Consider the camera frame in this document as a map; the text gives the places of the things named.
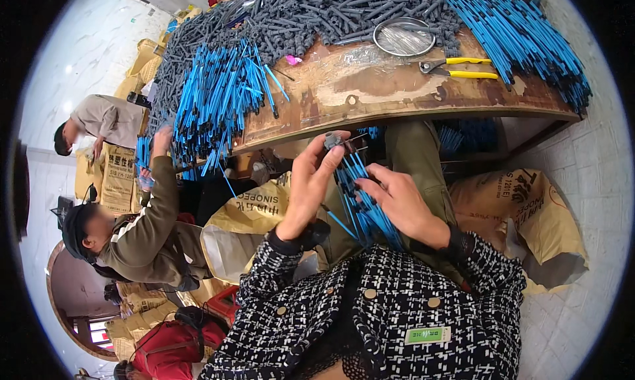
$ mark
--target gold button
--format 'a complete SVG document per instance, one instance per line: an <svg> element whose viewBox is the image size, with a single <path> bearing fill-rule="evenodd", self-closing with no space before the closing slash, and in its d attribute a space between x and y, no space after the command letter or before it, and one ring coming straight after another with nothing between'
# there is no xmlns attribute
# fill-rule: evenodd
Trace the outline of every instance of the gold button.
<svg viewBox="0 0 635 380"><path fill-rule="evenodd" d="M441 299L439 297L432 297L428 300L428 307L437 308L441 304Z"/></svg>
<svg viewBox="0 0 635 380"><path fill-rule="evenodd" d="M366 289L364 291L364 297L368 300L372 300L377 297L377 291L375 289Z"/></svg>

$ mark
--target tweed jacket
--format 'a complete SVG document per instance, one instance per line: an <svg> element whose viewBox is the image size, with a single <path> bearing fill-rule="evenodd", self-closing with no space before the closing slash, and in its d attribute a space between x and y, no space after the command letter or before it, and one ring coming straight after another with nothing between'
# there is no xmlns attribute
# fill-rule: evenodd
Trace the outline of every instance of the tweed jacket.
<svg viewBox="0 0 635 380"><path fill-rule="evenodd" d="M443 252L472 293L407 253L376 245L361 256L353 323L381 379L518 375L521 291L526 286L520 262L505 258L474 233L454 227L451 232L450 247ZM278 249L269 237L241 279L241 308L233 328L199 380L284 379L337 320L349 262L292 283L302 253ZM449 341L406 343L409 329L433 327L449 327Z"/></svg>

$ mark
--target round metal tray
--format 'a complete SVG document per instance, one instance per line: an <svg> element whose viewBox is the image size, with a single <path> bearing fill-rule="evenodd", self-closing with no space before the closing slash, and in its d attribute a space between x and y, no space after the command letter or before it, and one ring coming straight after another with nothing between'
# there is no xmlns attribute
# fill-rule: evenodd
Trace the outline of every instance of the round metal tray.
<svg viewBox="0 0 635 380"><path fill-rule="evenodd" d="M414 18L394 18L394 19L389 19L387 21L381 22L380 24L377 25L377 27L375 27L375 31L373 32L373 41L375 42L375 45L377 45L377 47L379 47L379 49L381 49L382 51L385 51L391 55L395 55L395 56L401 56L404 58L407 57L411 57L411 56L419 56L419 55L423 55L427 52L429 52L432 48L434 48L434 44L436 43L436 36L432 33L426 33L432 36L433 41L432 43L423 51L417 52L416 54L398 54L395 53L393 51L389 51L386 48L384 48L383 46L381 46L378 42L378 35L379 33L382 31L382 29L384 29L385 27L401 27L401 26L416 26L416 27L429 27L428 24L422 20L419 19L414 19Z"/></svg>

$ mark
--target woman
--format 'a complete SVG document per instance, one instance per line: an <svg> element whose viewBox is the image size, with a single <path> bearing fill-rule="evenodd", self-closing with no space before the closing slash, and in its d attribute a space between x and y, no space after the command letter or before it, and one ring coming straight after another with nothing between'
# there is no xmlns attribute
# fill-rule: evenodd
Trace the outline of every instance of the woman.
<svg viewBox="0 0 635 380"><path fill-rule="evenodd" d="M348 132L339 132L348 138ZM325 137L293 163L286 217L241 280L234 326L201 379L515 379L520 262L433 215L413 179L377 164L359 179L405 235L449 258L472 293L407 253L379 245L330 272L291 282L298 237L344 155L319 163Z"/></svg>

